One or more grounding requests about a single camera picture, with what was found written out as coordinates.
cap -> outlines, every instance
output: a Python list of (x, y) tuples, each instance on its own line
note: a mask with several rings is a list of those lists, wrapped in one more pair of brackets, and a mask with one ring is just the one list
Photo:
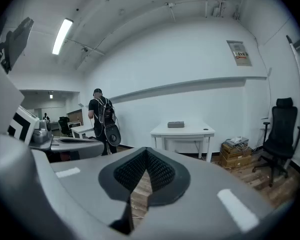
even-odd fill
[(93, 91), (93, 95), (95, 95), (95, 93), (101, 93), (102, 94), (102, 90), (97, 88)]

wall sign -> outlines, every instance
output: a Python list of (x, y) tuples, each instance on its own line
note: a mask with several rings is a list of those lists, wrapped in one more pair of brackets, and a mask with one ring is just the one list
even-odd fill
[(234, 57), (237, 66), (249, 66), (252, 67), (249, 55), (246, 51), (244, 43), (241, 41), (227, 41), (232, 55)]

chair headrest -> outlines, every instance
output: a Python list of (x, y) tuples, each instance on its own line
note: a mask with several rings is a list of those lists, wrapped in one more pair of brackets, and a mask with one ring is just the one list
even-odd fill
[(276, 100), (276, 106), (279, 108), (289, 108), (294, 105), (292, 98), (278, 98)]

black office chair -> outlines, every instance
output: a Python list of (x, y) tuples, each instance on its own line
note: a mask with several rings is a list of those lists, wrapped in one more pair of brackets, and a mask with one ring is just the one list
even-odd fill
[(72, 131), (69, 129), (67, 121), (59, 120), (58, 123), (61, 127), (62, 134), (67, 135), (68, 137), (72, 137)]
[(280, 173), (284, 173), (284, 177), (288, 177), (288, 171), (279, 164), (279, 159), (287, 160), (291, 159), (297, 148), (300, 139), (300, 129), (298, 132), (295, 146), (293, 147), (293, 136), (295, 123), (297, 119), (298, 109), (293, 106), (291, 98), (278, 98), (276, 100), (276, 106), (272, 108), (272, 129), (269, 137), (266, 141), (268, 125), (270, 122), (264, 122), (265, 132), (263, 139), (263, 150), (273, 155), (273, 159), (264, 157), (261, 155), (258, 161), (264, 159), (266, 163), (255, 166), (252, 172), (256, 172), (256, 168), (271, 167), (271, 179), (269, 186), (272, 187), (274, 184), (274, 173), (277, 168)]

ceiling light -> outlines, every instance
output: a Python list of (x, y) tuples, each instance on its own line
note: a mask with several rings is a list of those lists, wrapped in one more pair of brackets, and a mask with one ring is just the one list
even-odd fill
[(66, 37), (72, 23), (73, 23), (73, 21), (71, 19), (68, 19), (68, 18), (64, 19), (64, 21), (60, 27), (59, 33), (56, 36), (56, 40), (55, 40), (53, 50), (52, 50), (53, 54), (56, 54), (56, 55), (59, 54), (61, 46), (65, 40), (65, 37)]

